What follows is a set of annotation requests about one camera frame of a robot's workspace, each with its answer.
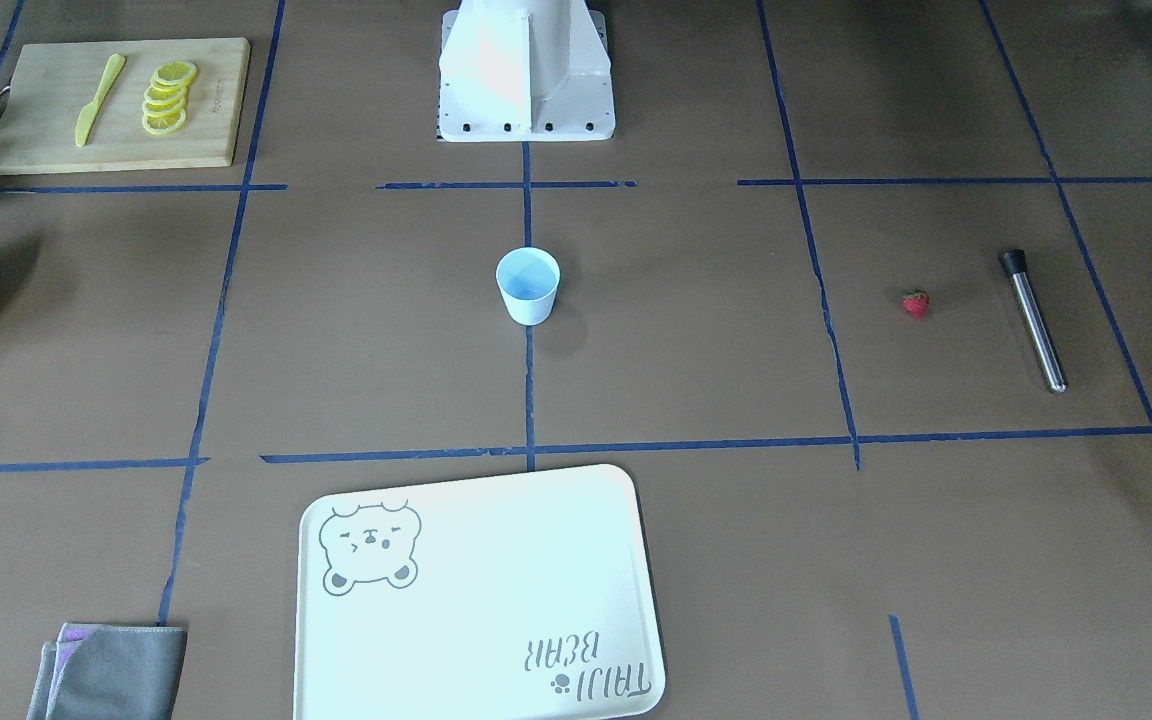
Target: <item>strawberry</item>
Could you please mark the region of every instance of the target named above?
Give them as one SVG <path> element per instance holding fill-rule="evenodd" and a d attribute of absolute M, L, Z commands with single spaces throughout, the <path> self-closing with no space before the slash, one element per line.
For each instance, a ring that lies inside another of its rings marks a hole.
<path fill-rule="evenodd" d="M 905 312 L 914 314 L 915 318 L 922 318 L 927 313 L 927 305 L 932 304 L 932 298 L 923 290 L 907 291 L 905 298 L 901 301 L 901 305 L 905 306 Z"/>

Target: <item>gray cloth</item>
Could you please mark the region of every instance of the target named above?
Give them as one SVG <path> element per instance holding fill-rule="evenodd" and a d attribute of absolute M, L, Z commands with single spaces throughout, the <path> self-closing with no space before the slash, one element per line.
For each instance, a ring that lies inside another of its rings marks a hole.
<path fill-rule="evenodd" d="M 41 647 L 26 720 L 168 720 L 184 630 L 65 624 Z"/>

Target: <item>knife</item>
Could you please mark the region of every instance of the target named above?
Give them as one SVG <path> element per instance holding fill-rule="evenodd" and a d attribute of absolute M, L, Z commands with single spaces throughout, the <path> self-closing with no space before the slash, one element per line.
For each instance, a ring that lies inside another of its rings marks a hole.
<path fill-rule="evenodd" d="M 92 123 L 96 122 L 96 113 L 100 113 L 105 96 L 109 94 L 109 88 L 114 86 L 118 74 L 123 71 L 123 63 L 127 63 L 127 58 L 118 53 L 109 55 L 109 61 L 105 63 L 105 73 L 101 73 L 100 76 L 100 85 L 96 86 L 96 97 L 91 103 L 83 105 L 83 109 L 78 111 L 78 123 L 74 127 L 74 145 L 82 147 L 88 144 L 88 136 L 92 132 Z"/>

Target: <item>black tip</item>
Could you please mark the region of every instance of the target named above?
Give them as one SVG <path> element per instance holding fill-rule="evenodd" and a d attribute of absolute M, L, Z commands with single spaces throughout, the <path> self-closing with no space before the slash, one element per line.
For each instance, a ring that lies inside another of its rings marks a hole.
<path fill-rule="evenodd" d="M 1006 251 L 1005 253 L 998 256 L 998 260 L 1002 263 L 1002 272 L 1006 273 L 1008 278 L 1015 275 L 1016 273 L 1025 272 L 1024 250 Z"/>

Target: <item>wooden cutting board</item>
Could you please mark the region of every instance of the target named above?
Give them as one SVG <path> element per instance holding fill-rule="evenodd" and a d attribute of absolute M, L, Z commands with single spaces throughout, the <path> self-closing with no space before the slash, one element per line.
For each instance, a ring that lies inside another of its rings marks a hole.
<path fill-rule="evenodd" d="M 78 111 L 96 94 L 114 53 L 127 56 L 127 65 L 105 97 L 88 144 L 77 147 Z M 26 45 L 0 118 L 0 176 L 233 164 L 248 54 L 244 37 Z M 141 127 L 141 103 L 154 69 L 169 60 L 191 60 L 198 77 L 189 88 L 184 127 L 151 136 Z"/>

